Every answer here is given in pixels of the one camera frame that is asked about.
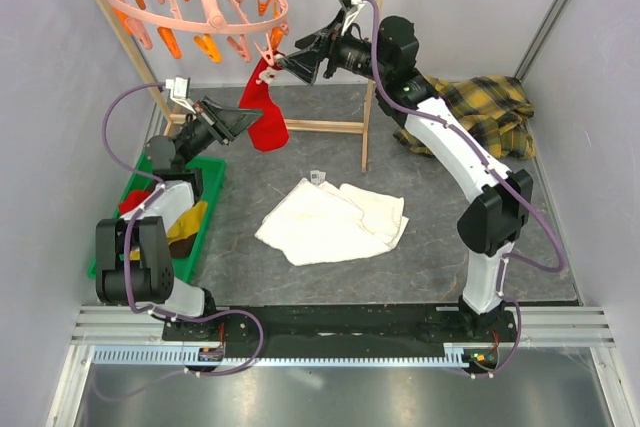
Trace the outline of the brown striped sock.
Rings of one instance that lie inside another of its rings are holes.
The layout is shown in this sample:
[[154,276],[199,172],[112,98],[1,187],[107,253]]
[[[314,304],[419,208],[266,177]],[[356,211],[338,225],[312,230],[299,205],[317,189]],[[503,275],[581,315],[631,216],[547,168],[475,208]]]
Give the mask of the brown striped sock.
[[173,259],[189,258],[193,250],[197,235],[191,235],[186,238],[175,240],[169,244],[169,250]]

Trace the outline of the yellow sock with reindeer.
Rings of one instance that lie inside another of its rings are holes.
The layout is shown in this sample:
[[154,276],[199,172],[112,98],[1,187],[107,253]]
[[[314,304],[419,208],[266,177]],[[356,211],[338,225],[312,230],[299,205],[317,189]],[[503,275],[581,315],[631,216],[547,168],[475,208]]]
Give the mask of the yellow sock with reindeer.
[[183,213],[168,230],[168,244],[194,234],[197,235],[203,223],[207,207],[207,202],[199,201],[190,210]]

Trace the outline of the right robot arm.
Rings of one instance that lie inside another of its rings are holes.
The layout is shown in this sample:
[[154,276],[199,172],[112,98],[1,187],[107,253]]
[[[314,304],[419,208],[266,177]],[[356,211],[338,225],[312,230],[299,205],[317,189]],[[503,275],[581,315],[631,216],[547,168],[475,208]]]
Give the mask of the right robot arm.
[[457,231],[469,250],[467,281],[458,302],[458,328],[477,341],[498,321],[507,256],[529,213],[533,180],[512,172],[491,156],[456,120],[445,100],[416,67],[419,41],[412,22],[399,16],[382,20],[376,38],[357,37],[338,14],[331,23],[296,41],[295,52],[277,59],[279,68],[312,84],[344,69],[375,81],[381,110],[417,138],[452,175],[468,206]]

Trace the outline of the red sock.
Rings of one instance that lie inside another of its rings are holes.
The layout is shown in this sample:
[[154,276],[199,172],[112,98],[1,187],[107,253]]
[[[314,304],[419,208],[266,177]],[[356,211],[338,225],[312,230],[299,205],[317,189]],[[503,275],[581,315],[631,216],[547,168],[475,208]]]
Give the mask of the red sock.
[[260,59],[247,81],[239,107],[259,110],[262,115],[248,128],[249,138],[255,149],[271,152],[286,145],[289,132],[280,107],[270,96],[270,86],[280,69]]
[[126,195],[126,197],[118,205],[119,215],[122,216],[122,215],[125,215],[125,214],[135,210],[150,195],[151,195],[151,192],[148,191],[148,190],[132,190],[132,191],[130,191]]

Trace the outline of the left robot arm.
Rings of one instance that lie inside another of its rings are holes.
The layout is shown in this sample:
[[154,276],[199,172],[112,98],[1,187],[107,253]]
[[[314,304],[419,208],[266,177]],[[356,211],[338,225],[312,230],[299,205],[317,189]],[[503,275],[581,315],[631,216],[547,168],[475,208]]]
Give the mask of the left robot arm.
[[144,148],[151,163],[144,175],[154,184],[150,195],[132,211],[97,224],[95,282],[102,303],[185,320],[190,334],[208,340],[220,318],[208,309],[204,289],[176,277],[168,231],[204,195],[202,170],[187,164],[214,142],[234,141],[262,112],[224,108],[207,97],[190,106],[194,111],[176,134],[154,136]]

